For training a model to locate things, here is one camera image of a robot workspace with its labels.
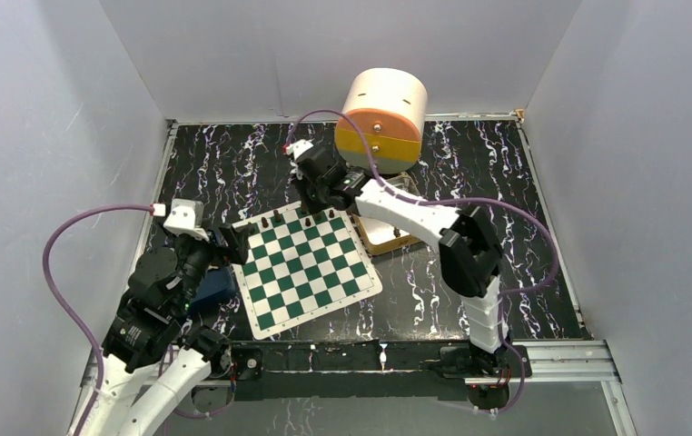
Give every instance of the chess square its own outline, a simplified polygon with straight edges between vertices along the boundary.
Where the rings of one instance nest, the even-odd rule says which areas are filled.
[[[320,307],[326,306],[332,302],[332,297],[330,297],[330,294],[327,292],[315,293],[314,299]]]
[[[288,248],[286,250],[282,250],[282,257],[284,257],[285,261],[289,262],[293,259],[298,259],[298,252],[294,248]]]
[[[274,281],[274,279],[276,279],[276,276],[274,275],[273,270],[271,268],[258,272],[258,275],[261,276],[261,282],[263,283],[263,285],[271,283]]]
[[[320,307],[317,303],[317,299],[314,298],[313,294],[309,297],[301,299],[301,306],[303,307],[303,310],[306,312],[311,312]]]
[[[338,231],[340,229],[345,228],[346,223],[343,220],[332,220],[332,221],[330,221],[330,227],[335,232],[335,231]]]
[[[263,256],[255,261],[255,266],[258,268],[258,271],[268,270],[272,267],[272,260],[268,256]]]
[[[284,252],[284,250],[294,247],[295,244],[292,242],[291,236],[283,236],[282,238],[279,238],[279,246],[282,249],[282,252]]]
[[[303,269],[315,267],[317,265],[317,259],[313,253],[306,253],[299,258],[301,260],[301,265]]]
[[[328,290],[328,292],[330,293],[330,298],[332,298],[334,302],[346,298],[346,291],[343,290],[342,285],[333,286]]]
[[[346,257],[343,255],[332,257],[331,263],[336,271],[342,270],[343,268],[347,268],[349,266],[349,263],[346,262]]]
[[[343,252],[341,251],[341,246],[338,245],[337,243],[335,245],[328,245],[325,250],[327,250],[327,254],[330,256],[332,259],[333,257],[341,256],[343,255]]]
[[[357,252],[346,253],[343,257],[346,258],[346,263],[349,265],[355,265],[362,261],[360,254]]]
[[[288,289],[295,289],[295,284],[292,283],[292,277],[289,275],[286,277],[282,277],[276,282],[279,284],[279,289],[282,290],[282,292],[285,292]]]
[[[266,298],[271,298],[274,295],[279,295],[282,290],[277,282],[270,282],[263,285],[263,291],[266,292]]]
[[[309,227],[308,229],[303,229],[303,234],[306,237],[306,240],[311,241],[316,238],[320,237],[320,232],[317,230],[316,227]]]
[[[292,239],[292,243],[295,245],[300,245],[309,241],[309,239],[306,238],[306,233],[304,232],[293,233],[290,235],[290,238]]]
[[[362,277],[362,275],[366,275],[368,273],[368,269],[365,268],[364,263],[355,263],[354,265],[351,266],[351,274],[354,277]]]
[[[282,219],[287,223],[287,227],[290,227],[290,223],[298,221],[298,213],[294,210],[287,211],[282,213]]]
[[[299,243],[298,245],[295,245],[295,251],[299,256],[303,256],[306,253],[311,253],[311,247],[309,246],[309,243]]]
[[[303,271],[303,263],[301,259],[291,259],[287,262],[287,269],[290,273],[297,273],[298,271]]]
[[[327,254],[327,250],[325,250],[324,248],[321,248],[320,250],[314,250],[312,254],[314,256],[314,260],[317,263],[322,263],[330,259],[330,255]]]
[[[247,289],[263,287],[263,281],[261,280],[261,275],[259,273],[245,276],[244,282]]]
[[[281,252],[269,255],[269,260],[272,262],[272,266],[284,263],[284,256]]]
[[[287,314],[290,315],[291,319],[303,315],[303,306],[301,305],[301,302],[293,302],[288,304]]]
[[[318,223],[317,231],[319,231],[320,234],[332,233],[332,226],[328,221],[325,221],[324,223]]]
[[[287,291],[282,291],[282,299],[284,300],[284,305],[293,304],[298,301],[298,292],[295,289],[289,289]]]
[[[276,239],[281,239],[284,236],[290,236],[290,229],[288,229],[287,226],[276,227],[273,231],[276,235]]]
[[[264,229],[263,233],[261,233],[261,237],[264,243],[270,243],[276,239],[276,235],[274,234],[273,230],[266,229]]]
[[[284,306],[284,299],[280,293],[272,295],[266,301],[269,302],[269,307],[272,308],[272,312]]]
[[[273,315],[271,312],[258,315],[258,328],[261,330],[270,329],[274,325]]]
[[[252,300],[252,302],[266,301],[266,292],[263,290],[262,286],[250,289],[250,300]]]
[[[357,282],[357,287],[359,289],[368,289],[372,286],[372,280],[367,275],[363,275],[362,277],[357,277],[356,282]]]
[[[332,266],[332,262],[330,261],[322,261],[319,264],[320,267],[320,273],[322,276],[325,276],[330,273],[335,273],[335,267]]]
[[[282,250],[282,248],[279,244],[279,241],[274,240],[274,241],[271,241],[269,243],[266,243],[266,252],[268,254],[278,253],[281,250]]]
[[[346,292],[346,295],[351,296],[360,291],[360,286],[354,280],[344,282],[341,286],[343,286],[343,291]]]
[[[338,286],[338,283],[341,282],[340,277],[335,272],[322,276],[322,279],[324,280],[324,284],[327,286],[327,289]]]
[[[327,284],[321,277],[311,280],[309,286],[311,286],[311,291],[314,293],[327,291]]]
[[[324,241],[321,238],[312,239],[309,241],[309,247],[313,252],[324,248]]]
[[[321,240],[322,240],[322,243],[325,244],[325,246],[333,245],[334,243],[338,242],[338,240],[335,239],[335,233],[324,234],[321,237]]]
[[[247,244],[251,247],[258,247],[263,245],[263,237],[260,233],[256,233],[247,238]]]
[[[244,275],[255,274],[258,272],[258,264],[248,261],[247,264],[242,265],[242,272]]]
[[[309,279],[309,282],[321,277],[320,268],[317,265],[305,268],[304,271],[306,272],[306,278]]]
[[[311,290],[311,285],[304,283],[300,286],[295,287],[295,292],[298,294],[298,298],[303,300],[306,297],[311,297],[314,295],[314,291]]]
[[[304,270],[294,272],[290,275],[290,277],[292,278],[293,286],[301,286],[302,284],[307,283],[309,281],[309,279],[306,277],[306,272]]]
[[[287,269],[287,264],[285,263],[274,265],[272,269],[274,271],[274,276],[277,278],[277,282],[282,277],[287,277],[288,275],[290,275],[290,270]]]
[[[296,220],[288,220],[287,221],[287,230],[290,231],[290,234],[296,234],[303,230],[303,226],[301,225],[300,221]]]
[[[335,231],[335,233],[332,234],[335,236],[335,240],[340,242],[340,241],[346,241],[349,240],[351,237],[349,235],[349,231],[346,229],[339,229]]]
[[[354,279],[354,274],[352,274],[351,270],[349,269],[338,270],[336,274],[338,275],[338,279],[341,281],[341,283]]]
[[[268,312],[272,311],[272,308],[269,307],[269,301],[266,299],[260,300],[258,302],[254,302],[252,304],[252,307],[255,308],[255,313],[258,313],[258,314],[268,313]]]
[[[286,306],[282,306],[279,309],[273,310],[272,315],[274,318],[274,324],[281,324],[290,319],[290,314],[287,313]]]

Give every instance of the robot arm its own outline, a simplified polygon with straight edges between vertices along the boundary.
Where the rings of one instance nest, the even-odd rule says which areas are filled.
[[[223,225],[218,233],[204,230],[202,211],[203,204],[187,200],[174,200],[170,208],[154,205],[154,216],[167,217],[163,228],[174,236],[174,244],[144,253],[135,265],[103,341],[103,387],[81,436],[153,434],[196,383],[230,368],[229,340],[202,327],[189,336],[164,375],[134,401],[177,338],[208,269],[247,262],[249,229]],[[87,395],[79,410],[88,402]]]
[[[288,145],[285,153],[294,167],[293,184],[311,213],[328,207],[351,210],[391,224],[435,248],[440,254],[442,279],[463,301],[471,343],[485,353],[503,351],[497,330],[503,251],[486,210],[404,202],[387,193],[367,170],[349,170],[327,150],[308,141]],[[508,326],[501,329],[507,337]]]

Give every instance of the yellow band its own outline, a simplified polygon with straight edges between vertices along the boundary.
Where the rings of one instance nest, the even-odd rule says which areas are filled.
[[[377,157],[396,159],[403,162],[416,162],[420,156],[420,141],[389,138],[378,134],[364,134],[370,147],[378,145]],[[335,146],[344,152],[365,154],[365,146],[360,136],[345,129],[335,129]]]

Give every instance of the white connector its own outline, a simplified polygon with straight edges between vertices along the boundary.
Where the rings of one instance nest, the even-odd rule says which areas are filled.
[[[167,205],[166,204],[153,203],[153,204],[151,204],[151,206],[153,206],[153,213],[151,213],[151,215],[153,215],[153,216],[165,216],[167,214]]]
[[[292,156],[293,162],[297,162],[298,158],[301,157],[301,154],[309,151],[313,147],[314,144],[312,144],[311,141],[301,139],[300,141],[296,141],[293,144],[287,144],[287,148],[284,150],[284,153],[288,156]]]
[[[191,200],[174,199],[172,211],[164,221],[164,228],[173,234],[185,233],[196,239],[209,241],[210,237],[201,227],[204,204]]]

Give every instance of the cable connector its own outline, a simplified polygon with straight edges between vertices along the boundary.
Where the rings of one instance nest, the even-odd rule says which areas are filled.
[[[153,207],[153,212],[151,216],[167,216],[167,205],[162,203],[151,203]]]

